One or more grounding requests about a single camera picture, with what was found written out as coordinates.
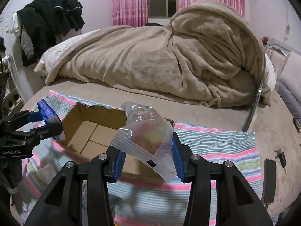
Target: beige fleece blanket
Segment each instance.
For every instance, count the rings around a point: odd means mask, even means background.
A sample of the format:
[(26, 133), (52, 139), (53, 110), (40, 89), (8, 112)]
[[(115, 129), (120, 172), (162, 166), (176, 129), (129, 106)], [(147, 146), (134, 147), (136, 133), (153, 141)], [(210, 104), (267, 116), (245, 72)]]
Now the beige fleece blanket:
[[(265, 60), (262, 44), (230, 6), (197, 2), (165, 27), (111, 26), (82, 38), (35, 72), (100, 80), (121, 90), (184, 103), (230, 107), (256, 96)], [(264, 102), (271, 91), (264, 81)]]

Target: ziplock bag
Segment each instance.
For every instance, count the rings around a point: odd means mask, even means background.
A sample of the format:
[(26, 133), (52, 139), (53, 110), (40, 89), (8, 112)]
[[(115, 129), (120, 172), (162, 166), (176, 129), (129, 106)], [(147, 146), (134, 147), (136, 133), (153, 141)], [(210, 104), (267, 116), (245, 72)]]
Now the ziplock bag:
[(173, 162), (173, 127), (153, 107), (126, 101), (126, 126), (119, 128), (110, 145), (152, 167), (165, 181), (176, 177)]

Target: open cardboard box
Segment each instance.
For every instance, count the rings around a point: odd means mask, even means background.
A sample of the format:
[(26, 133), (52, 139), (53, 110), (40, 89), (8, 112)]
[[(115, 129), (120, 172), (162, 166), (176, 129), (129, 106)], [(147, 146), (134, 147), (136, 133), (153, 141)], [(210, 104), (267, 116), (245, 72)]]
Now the open cardboard box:
[[(62, 120), (66, 140), (60, 142), (76, 156), (86, 161), (105, 153), (116, 131), (126, 125), (126, 113), (121, 109), (104, 106), (76, 105)], [(163, 179), (152, 168), (127, 155), (121, 177), (161, 184)]]

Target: black cable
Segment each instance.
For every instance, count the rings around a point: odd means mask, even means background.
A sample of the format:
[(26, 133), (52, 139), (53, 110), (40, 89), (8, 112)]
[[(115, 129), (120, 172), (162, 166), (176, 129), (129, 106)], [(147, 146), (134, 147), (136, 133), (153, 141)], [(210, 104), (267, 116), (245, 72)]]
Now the black cable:
[(0, 62), (1, 62), (1, 73), (3, 74), (3, 62), (2, 62), (2, 57), (0, 55)]

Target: black clothing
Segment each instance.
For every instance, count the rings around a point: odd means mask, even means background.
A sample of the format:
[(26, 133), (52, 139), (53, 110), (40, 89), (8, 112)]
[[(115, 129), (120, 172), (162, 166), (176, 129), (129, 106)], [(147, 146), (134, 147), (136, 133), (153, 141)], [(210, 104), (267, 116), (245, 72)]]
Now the black clothing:
[(144, 26), (164, 26), (164, 25), (160, 25), (158, 23), (146, 23)]
[(27, 59), (22, 50), (23, 66), (36, 63), (43, 53), (56, 45), (55, 36), (71, 29), (78, 31), (85, 24), (78, 0), (34, 0), (17, 12), (31, 38), (34, 56)]
[(82, 4), (78, 0), (62, 0), (62, 2), (71, 27), (78, 31), (85, 24), (82, 19)]
[(4, 39), (0, 37), (0, 53), (5, 53)]

